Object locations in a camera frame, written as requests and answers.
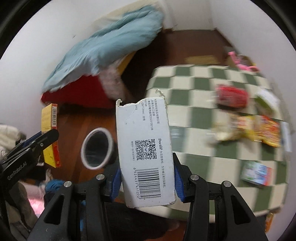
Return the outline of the pure milk carton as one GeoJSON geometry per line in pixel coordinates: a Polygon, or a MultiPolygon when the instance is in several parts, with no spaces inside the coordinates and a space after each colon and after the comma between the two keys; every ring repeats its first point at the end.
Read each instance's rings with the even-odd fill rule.
{"type": "Polygon", "coordinates": [[[247,161],[242,168],[241,179],[245,182],[258,185],[269,186],[273,169],[255,161],[247,161]]]}

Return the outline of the yellow red small box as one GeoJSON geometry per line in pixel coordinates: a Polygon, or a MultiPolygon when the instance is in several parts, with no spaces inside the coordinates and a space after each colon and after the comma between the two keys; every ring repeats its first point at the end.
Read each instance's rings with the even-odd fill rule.
{"type": "Polygon", "coordinates": [[[47,138],[43,150],[44,161],[54,168],[61,166],[58,148],[57,107],[57,104],[49,104],[42,109],[41,113],[41,132],[47,138]]]}

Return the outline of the long white slim box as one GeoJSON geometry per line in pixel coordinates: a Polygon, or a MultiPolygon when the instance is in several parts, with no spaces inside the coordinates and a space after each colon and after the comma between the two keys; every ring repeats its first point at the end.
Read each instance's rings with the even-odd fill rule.
{"type": "Polygon", "coordinates": [[[292,141],[291,141],[290,125],[285,121],[281,121],[280,126],[281,126],[282,145],[286,152],[291,153],[292,141]]]}

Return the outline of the white torn carton box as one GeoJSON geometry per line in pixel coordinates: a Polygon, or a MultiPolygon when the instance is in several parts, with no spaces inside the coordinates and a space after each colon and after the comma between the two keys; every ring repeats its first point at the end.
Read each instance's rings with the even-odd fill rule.
{"type": "Polygon", "coordinates": [[[130,208],[173,204],[175,172],[165,95],[137,103],[116,102],[118,157],[125,195],[130,208]]]}

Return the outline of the white round trash bin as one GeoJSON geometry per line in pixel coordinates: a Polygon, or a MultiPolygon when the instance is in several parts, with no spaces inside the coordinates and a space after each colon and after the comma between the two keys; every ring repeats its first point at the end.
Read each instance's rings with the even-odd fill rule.
{"type": "Polygon", "coordinates": [[[117,145],[106,128],[95,128],[84,139],[81,161],[90,170],[102,169],[117,158],[117,145]]]}

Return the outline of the white jacket pile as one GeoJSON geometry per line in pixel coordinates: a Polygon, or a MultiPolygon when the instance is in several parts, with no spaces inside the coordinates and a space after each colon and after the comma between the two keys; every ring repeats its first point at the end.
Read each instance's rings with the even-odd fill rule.
{"type": "Polygon", "coordinates": [[[1,124],[0,126],[1,160],[17,145],[17,143],[25,139],[26,139],[26,135],[16,127],[1,124]]]}

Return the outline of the blue cloth on floor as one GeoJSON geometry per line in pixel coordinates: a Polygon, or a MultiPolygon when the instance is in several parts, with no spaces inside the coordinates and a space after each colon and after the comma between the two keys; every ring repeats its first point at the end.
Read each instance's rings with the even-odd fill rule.
{"type": "Polygon", "coordinates": [[[45,187],[45,192],[56,193],[60,189],[60,187],[63,186],[63,184],[64,184],[63,180],[59,180],[59,179],[50,180],[45,187]]]}

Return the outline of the yellow snack bag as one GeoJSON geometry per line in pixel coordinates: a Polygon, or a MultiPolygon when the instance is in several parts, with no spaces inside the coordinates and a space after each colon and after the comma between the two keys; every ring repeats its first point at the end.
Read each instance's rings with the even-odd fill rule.
{"type": "Polygon", "coordinates": [[[212,131],[217,142],[235,141],[240,138],[255,141],[255,117],[229,114],[226,123],[216,123],[212,131]]]}

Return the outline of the green white checkered tablecloth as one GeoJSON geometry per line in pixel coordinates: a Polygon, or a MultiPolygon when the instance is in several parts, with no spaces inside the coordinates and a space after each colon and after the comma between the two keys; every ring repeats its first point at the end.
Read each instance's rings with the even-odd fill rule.
{"type": "Polygon", "coordinates": [[[158,67],[147,85],[148,97],[159,92],[166,97],[171,146],[180,162],[209,182],[230,181],[258,216],[284,205],[289,171],[282,147],[250,139],[232,127],[237,115],[259,117],[254,97],[261,89],[271,89],[261,74],[216,65],[158,67]],[[244,89],[247,107],[238,111],[219,107],[215,94],[221,85],[244,89]],[[241,179],[244,164],[250,161],[271,168],[267,186],[241,179]]]}

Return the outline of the orange red snack bag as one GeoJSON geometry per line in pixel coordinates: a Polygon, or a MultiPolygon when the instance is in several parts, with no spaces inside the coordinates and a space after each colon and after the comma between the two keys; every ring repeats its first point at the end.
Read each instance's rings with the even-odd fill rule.
{"type": "Polygon", "coordinates": [[[280,125],[271,118],[258,115],[256,117],[256,132],[258,139],[273,148],[280,147],[280,125]]]}

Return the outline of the red bed sheet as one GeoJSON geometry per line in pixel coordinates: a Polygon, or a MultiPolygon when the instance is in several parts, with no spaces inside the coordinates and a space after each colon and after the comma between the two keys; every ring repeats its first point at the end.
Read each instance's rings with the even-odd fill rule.
{"type": "Polygon", "coordinates": [[[115,101],[107,97],[98,76],[82,76],[54,92],[45,92],[43,103],[75,104],[85,108],[113,108],[115,101]]]}

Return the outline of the green white tissue box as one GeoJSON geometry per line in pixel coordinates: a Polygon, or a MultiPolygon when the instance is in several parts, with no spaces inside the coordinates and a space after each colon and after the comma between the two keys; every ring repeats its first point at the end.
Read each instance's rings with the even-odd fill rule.
{"type": "Polygon", "coordinates": [[[272,91],[260,88],[254,96],[254,102],[259,113],[268,117],[274,117],[280,100],[272,91]]]}

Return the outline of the crushed red soda can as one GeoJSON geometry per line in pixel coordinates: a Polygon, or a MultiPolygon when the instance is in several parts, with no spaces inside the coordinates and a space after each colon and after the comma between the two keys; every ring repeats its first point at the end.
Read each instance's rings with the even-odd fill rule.
{"type": "Polygon", "coordinates": [[[216,103],[230,108],[245,108],[248,105],[248,93],[242,88],[230,85],[218,85],[215,89],[216,103]]]}

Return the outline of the pink patterned bed cloth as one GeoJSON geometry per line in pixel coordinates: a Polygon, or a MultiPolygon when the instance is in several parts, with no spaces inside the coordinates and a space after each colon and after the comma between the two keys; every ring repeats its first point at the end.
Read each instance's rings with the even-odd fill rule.
{"type": "Polygon", "coordinates": [[[117,64],[113,63],[102,69],[99,73],[99,79],[104,92],[111,100],[125,100],[125,86],[119,75],[117,64]]]}

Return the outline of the brown cardboard piece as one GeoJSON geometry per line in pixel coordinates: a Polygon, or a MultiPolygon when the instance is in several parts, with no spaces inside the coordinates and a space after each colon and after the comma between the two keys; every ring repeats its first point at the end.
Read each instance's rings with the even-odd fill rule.
{"type": "Polygon", "coordinates": [[[187,64],[194,65],[219,65],[219,60],[213,55],[191,56],[185,58],[187,64]]]}

